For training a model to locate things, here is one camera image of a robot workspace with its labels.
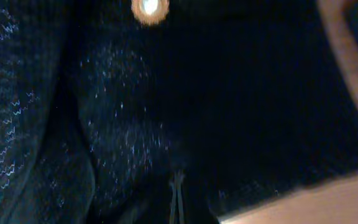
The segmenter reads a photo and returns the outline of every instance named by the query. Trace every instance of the orange halo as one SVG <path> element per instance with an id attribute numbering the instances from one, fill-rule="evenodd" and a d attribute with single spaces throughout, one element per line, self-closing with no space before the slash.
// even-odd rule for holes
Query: orange halo
<path id="1" fill-rule="evenodd" d="M 147 26 L 157 25 L 165 19 L 169 12 L 169 1 L 158 0 L 157 10 L 148 15 L 143 8 L 143 0 L 132 0 L 132 12 L 135 18 Z"/>

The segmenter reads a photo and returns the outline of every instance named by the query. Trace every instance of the glowing light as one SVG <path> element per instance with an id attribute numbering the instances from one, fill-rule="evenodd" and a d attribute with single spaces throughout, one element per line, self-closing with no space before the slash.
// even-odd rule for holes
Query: glowing light
<path id="1" fill-rule="evenodd" d="M 168 0 L 132 0 L 134 17 L 143 25 L 153 26 L 165 19 L 169 12 Z"/>

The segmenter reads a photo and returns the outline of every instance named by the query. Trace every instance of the drawstring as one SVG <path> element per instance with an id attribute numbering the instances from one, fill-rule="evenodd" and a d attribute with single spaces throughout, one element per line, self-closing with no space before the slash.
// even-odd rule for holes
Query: drawstring
<path id="1" fill-rule="evenodd" d="M 171 214 L 169 218 L 169 224 L 175 224 L 175 214 L 176 214 L 176 205 L 177 205 L 177 197 L 178 197 L 178 205 L 179 205 L 179 222 L 180 224 L 185 224 L 185 214 L 183 211 L 183 199 L 181 196 L 181 185 L 183 183 L 183 179 L 185 175 L 183 171 L 180 170 L 175 173 L 173 182 L 170 181 L 170 186 L 172 188 L 172 201 L 171 201 Z"/>

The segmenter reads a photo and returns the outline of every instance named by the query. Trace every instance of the wooden table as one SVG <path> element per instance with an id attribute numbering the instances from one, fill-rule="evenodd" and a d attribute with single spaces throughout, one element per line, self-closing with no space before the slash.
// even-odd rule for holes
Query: wooden table
<path id="1" fill-rule="evenodd" d="M 349 0 L 318 0 L 329 43 L 358 107 L 358 46 L 343 14 L 344 6 L 350 3 Z M 285 199 L 222 223 L 358 224 L 358 175 L 331 181 L 314 190 L 298 190 Z"/>

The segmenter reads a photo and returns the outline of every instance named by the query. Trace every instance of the wooden floor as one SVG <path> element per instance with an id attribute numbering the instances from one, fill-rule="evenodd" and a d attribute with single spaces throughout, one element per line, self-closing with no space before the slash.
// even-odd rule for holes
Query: wooden floor
<path id="1" fill-rule="evenodd" d="M 358 107 L 358 46 L 343 16 L 344 6 L 354 1 L 317 0 L 331 48 Z M 358 175 L 222 218 L 225 224 L 358 224 Z"/>

